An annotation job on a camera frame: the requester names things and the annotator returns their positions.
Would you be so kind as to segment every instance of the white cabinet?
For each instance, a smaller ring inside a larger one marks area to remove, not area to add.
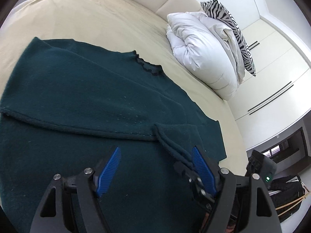
[[[255,22],[243,34],[250,44],[260,42],[251,50],[257,76],[247,75],[228,104],[246,149],[251,149],[311,109],[311,70],[298,51],[264,21]]]
[[[236,121],[246,149],[253,148],[291,126],[311,108],[311,70],[293,86],[253,114]]]

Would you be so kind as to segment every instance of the black bag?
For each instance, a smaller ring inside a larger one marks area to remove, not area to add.
[[[294,182],[288,182],[289,180],[297,177],[299,181],[294,181]],[[305,193],[304,188],[301,185],[301,179],[299,175],[293,176],[287,176],[279,179],[275,179],[272,181],[271,186],[269,190],[280,190],[280,193],[273,194],[271,196],[271,199],[273,201],[273,204],[275,208],[281,207],[287,203],[290,203],[299,197],[302,197]],[[288,205],[282,209],[277,210],[277,214],[281,214],[287,209],[289,209],[291,206],[293,206],[295,203]],[[301,202],[298,203],[295,207],[284,213],[283,215],[279,216],[280,223],[290,217],[293,213],[298,211],[300,208]]]

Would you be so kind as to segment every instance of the bed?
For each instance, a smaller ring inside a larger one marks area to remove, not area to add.
[[[244,175],[247,155],[227,102],[178,63],[165,35],[167,14],[200,10],[196,0],[28,0],[11,11],[0,30],[0,94],[33,37],[136,50],[144,60],[162,65],[208,117],[220,122],[227,154],[220,166]]]

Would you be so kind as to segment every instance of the folded fabric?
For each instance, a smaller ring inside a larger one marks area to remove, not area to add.
[[[231,13],[218,0],[201,2],[201,7],[207,14],[207,16],[224,22],[233,30],[234,36],[237,39],[238,45],[242,53],[245,69],[251,75],[256,76],[256,69],[252,55],[248,49],[246,40]]]
[[[186,13],[168,14],[166,36],[175,58],[222,99],[238,88],[232,63],[217,38],[198,18]]]
[[[112,145],[121,148],[122,161],[100,200],[112,232],[191,232],[204,212],[173,163],[192,167],[189,153],[197,144],[215,161],[226,157],[219,123],[136,52],[34,38],[11,74],[0,112],[0,193],[18,232],[29,232],[55,173],[94,167]]]
[[[233,30],[222,21],[208,17],[204,12],[186,13],[195,16],[218,39],[231,61],[239,86],[245,76],[245,67]]]

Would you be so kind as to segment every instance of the white duvet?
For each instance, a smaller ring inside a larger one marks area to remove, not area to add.
[[[232,29],[203,12],[172,13],[167,19],[166,35],[179,63],[229,100],[245,76]]]

